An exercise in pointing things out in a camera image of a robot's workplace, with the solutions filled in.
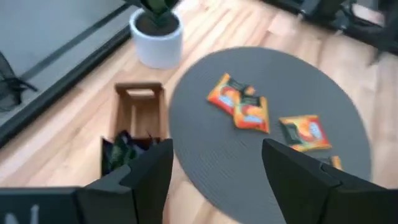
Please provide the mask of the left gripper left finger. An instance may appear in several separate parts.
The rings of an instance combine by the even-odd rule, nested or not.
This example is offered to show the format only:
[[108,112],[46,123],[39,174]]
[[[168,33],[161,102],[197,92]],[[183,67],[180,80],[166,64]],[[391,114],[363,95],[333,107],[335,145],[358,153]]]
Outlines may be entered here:
[[174,159],[164,139],[76,192],[85,223],[162,223]]

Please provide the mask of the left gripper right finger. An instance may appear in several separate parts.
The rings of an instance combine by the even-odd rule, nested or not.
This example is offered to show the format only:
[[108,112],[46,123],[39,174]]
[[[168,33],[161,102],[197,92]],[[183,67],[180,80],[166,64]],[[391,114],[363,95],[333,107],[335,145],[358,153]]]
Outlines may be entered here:
[[397,224],[397,190],[334,168],[273,139],[262,142],[267,179],[287,223]]

